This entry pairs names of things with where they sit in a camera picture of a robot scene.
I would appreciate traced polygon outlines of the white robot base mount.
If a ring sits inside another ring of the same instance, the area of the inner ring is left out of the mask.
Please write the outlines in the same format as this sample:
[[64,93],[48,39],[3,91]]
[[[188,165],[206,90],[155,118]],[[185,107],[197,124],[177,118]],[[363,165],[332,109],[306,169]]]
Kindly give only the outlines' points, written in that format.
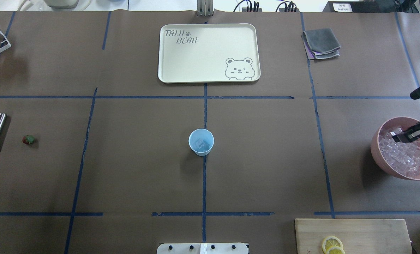
[[160,244],[157,254],[249,254],[248,244],[229,243],[164,243]]

